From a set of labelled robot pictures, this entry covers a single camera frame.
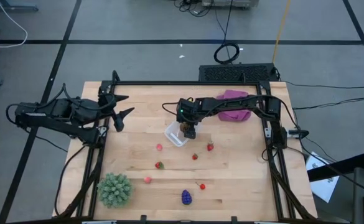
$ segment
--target clear plastic container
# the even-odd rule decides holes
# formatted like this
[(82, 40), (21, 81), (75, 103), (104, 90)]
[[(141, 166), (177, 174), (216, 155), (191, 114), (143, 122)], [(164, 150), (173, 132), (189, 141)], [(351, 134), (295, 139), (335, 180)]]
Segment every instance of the clear plastic container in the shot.
[[(200, 123), (195, 125), (195, 132), (198, 132), (200, 127)], [(184, 137), (183, 132), (180, 130), (180, 123), (177, 121), (172, 122), (167, 129), (165, 129), (165, 136), (175, 144), (177, 147), (182, 147), (186, 142), (189, 140), (188, 138)]]

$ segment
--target purple cloth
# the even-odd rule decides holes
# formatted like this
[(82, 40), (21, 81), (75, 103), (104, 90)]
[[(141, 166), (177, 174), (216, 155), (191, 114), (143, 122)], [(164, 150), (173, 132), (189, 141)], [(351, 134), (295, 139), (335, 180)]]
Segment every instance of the purple cloth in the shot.
[[(217, 96), (218, 100), (246, 97), (248, 93), (244, 91), (237, 90), (226, 90), (225, 94)], [(251, 111), (249, 110), (239, 110), (239, 111), (227, 111), (218, 113), (218, 117), (221, 121), (246, 121), (251, 116)]]

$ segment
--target red berry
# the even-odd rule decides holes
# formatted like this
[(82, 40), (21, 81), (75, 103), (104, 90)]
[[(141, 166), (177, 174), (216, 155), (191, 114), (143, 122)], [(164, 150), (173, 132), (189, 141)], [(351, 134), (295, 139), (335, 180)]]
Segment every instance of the red berry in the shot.
[(157, 169), (163, 169), (164, 168), (164, 164), (162, 162), (157, 162), (156, 163), (156, 168)]
[(207, 144), (207, 150), (208, 151), (211, 151), (213, 149), (213, 142), (209, 142), (208, 144)]

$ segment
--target green succulent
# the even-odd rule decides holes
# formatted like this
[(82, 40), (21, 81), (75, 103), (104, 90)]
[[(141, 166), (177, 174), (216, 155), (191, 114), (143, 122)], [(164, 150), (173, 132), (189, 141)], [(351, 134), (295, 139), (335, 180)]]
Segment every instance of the green succulent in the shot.
[(126, 175), (106, 174), (97, 185), (99, 200), (108, 208), (122, 207), (127, 204), (133, 191), (131, 182)]

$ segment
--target black metal frame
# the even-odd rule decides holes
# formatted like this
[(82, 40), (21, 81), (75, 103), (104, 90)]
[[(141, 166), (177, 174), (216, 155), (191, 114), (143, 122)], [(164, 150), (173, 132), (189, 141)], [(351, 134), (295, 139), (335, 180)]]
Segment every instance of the black metal frame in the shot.
[[(112, 81), (102, 81), (101, 82), (101, 88), (106, 88), (108, 86), (110, 86), (110, 91), (114, 92), (115, 88), (117, 85), (205, 85), (205, 86), (210, 86), (210, 85), (234, 85), (234, 86), (255, 86), (256, 87), (256, 94), (257, 95), (262, 95), (262, 89), (266, 90), (266, 94), (267, 95), (271, 95), (271, 90), (270, 90), (270, 84), (269, 82), (246, 82), (246, 83), (239, 83), (239, 82), (187, 82), (187, 81), (159, 81), (159, 82), (151, 82), (151, 81), (146, 81), (146, 82), (134, 82), (134, 81), (125, 81), (122, 82), (119, 80), (118, 77), (114, 77), (113, 76), (113, 80)], [(104, 126), (108, 126), (109, 123), (109, 118), (106, 118), (104, 121)], [(267, 149), (267, 155), (269, 158), (269, 166), (276, 166), (275, 161), (273, 159), (273, 150), (269, 148), (269, 139), (266, 138), (266, 135), (264, 134), (264, 129), (268, 127), (267, 122), (262, 119), (262, 125), (263, 125), (263, 136), (264, 136), (264, 140), (266, 143), (266, 149)], [(94, 148), (89, 148), (88, 151), (88, 156), (86, 158), (86, 165), (85, 165), (85, 171), (84, 171), (84, 175), (83, 175), (83, 181), (82, 181), (82, 185), (86, 184), (88, 181), (89, 176), (91, 176), (91, 165), (93, 162), (93, 156), (94, 156), (94, 151), (98, 150), (98, 158), (97, 158), (97, 163), (99, 163), (100, 165), (103, 162), (103, 155), (104, 155), (104, 150), (105, 150), (105, 143), (106, 143), (106, 135), (103, 136), (103, 140), (104, 140), (104, 144), (98, 148), (98, 149), (94, 149)], [(279, 151), (278, 152), (278, 159), (279, 159), (279, 168), (280, 168), (280, 173), (282, 176), (283, 181), (285, 181), (285, 183), (287, 184), (287, 186), (289, 187), (289, 181), (288, 181), (288, 175), (287, 175), (287, 169), (286, 169), (286, 163), (284, 160), (284, 154), (283, 151)], [(92, 187), (92, 193), (91, 193), (91, 200), (89, 203), (89, 209), (88, 209), (88, 215), (87, 216), (82, 216), (83, 213), (83, 207), (85, 204), (85, 197), (83, 197), (77, 207), (77, 212), (76, 212), (76, 216), (75, 217), (57, 217), (57, 218), (53, 218), (53, 219), (49, 219), (49, 220), (35, 220), (35, 221), (26, 221), (26, 222), (17, 222), (17, 223), (25, 223), (25, 224), (38, 224), (38, 223), (81, 223), (82, 221), (93, 221), (93, 217), (94, 217), (94, 212), (95, 212), (95, 205), (96, 205), (96, 198), (97, 198), (97, 188), (96, 185), (99, 182), (100, 179), (100, 171), (101, 171), (101, 166), (100, 169), (98, 170), (98, 175), (96, 176), (96, 179), (93, 183), (93, 187)], [(274, 201), (276, 204), (276, 212), (277, 212), (277, 216), (278, 216), (278, 220), (279, 222), (289, 222), (289, 223), (301, 223), (302, 220), (296, 220), (296, 214), (295, 214), (295, 210), (294, 210), (294, 206), (292, 205), (292, 202), (289, 200), (288, 197), (286, 197), (287, 200), (287, 209), (289, 212), (289, 218), (285, 218), (284, 214), (283, 214), (283, 209), (282, 209), (282, 203), (281, 203), (281, 198), (280, 198), (280, 191), (279, 191), (279, 184), (276, 180), (275, 177), (271, 176), (271, 181), (272, 181), (272, 186), (273, 186), (273, 195), (274, 195)], [(177, 221), (147, 221), (146, 220), (146, 216), (142, 215), (141, 220), (117, 220), (117, 223), (180, 223)], [(191, 223), (202, 223), (202, 224), (208, 224), (208, 223), (230, 223), (230, 222), (193, 222), (191, 221)], [(254, 223), (254, 222), (239, 222), (237, 221), (237, 217), (231, 217), (231, 223)]]

